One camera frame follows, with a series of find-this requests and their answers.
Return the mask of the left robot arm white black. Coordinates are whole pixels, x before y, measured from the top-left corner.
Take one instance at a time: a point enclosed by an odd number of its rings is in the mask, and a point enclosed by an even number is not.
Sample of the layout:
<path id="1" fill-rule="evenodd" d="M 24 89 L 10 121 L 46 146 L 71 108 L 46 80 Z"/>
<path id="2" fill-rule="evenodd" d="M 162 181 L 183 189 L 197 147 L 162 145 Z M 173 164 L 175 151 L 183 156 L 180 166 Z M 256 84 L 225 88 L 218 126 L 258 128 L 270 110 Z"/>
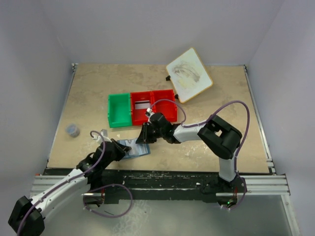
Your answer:
<path id="1" fill-rule="evenodd" d="M 20 197 L 12 210 L 8 224 L 18 236 L 39 236 L 45 229 L 45 220 L 75 195 L 101 188 L 101 174 L 114 161 L 122 160 L 131 147 L 111 139 L 81 160 L 62 180 L 32 198 Z"/>

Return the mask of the white credit card magnetic stripe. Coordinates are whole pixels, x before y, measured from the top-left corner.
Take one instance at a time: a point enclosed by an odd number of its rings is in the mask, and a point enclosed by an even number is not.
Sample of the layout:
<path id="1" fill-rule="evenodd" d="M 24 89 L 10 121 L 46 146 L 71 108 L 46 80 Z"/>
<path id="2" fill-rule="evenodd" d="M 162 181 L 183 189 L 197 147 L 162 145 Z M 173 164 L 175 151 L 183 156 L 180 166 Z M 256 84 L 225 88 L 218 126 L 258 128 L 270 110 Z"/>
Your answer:
<path id="1" fill-rule="evenodd" d="M 134 108 L 136 110 L 142 110 L 142 109 L 148 109 L 150 108 L 151 104 L 149 100 L 143 100 L 143 101 L 135 101 Z"/>

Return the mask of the blue card holder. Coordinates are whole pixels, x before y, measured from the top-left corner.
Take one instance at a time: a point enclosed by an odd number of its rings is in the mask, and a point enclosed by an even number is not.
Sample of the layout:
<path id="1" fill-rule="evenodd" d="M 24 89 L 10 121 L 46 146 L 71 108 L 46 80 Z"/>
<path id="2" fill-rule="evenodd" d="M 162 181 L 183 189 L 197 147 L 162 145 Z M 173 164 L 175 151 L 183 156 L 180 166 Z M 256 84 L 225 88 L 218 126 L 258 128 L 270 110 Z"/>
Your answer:
<path id="1" fill-rule="evenodd" d="M 120 143 L 121 145 L 131 147 L 131 150 L 123 159 L 132 159 L 144 155 L 149 155 L 151 153 L 148 144 L 137 144 L 136 140 L 136 138 L 129 140 L 118 140 L 118 143 Z"/>

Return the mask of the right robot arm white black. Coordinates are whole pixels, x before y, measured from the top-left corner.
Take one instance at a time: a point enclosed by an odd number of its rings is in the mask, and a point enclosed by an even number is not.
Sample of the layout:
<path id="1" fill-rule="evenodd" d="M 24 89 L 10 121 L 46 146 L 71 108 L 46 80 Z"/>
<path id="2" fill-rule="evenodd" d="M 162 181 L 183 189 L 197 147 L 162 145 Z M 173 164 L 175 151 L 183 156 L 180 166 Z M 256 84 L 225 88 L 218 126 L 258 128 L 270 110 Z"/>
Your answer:
<path id="1" fill-rule="evenodd" d="M 162 138 L 169 144 L 201 140 L 219 158 L 219 187 L 231 192 L 236 187 L 235 155 L 242 134 L 234 126 L 215 115 L 202 124 L 172 124 L 162 113 L 146 112 L 137 144 L 153 144 Z"/>

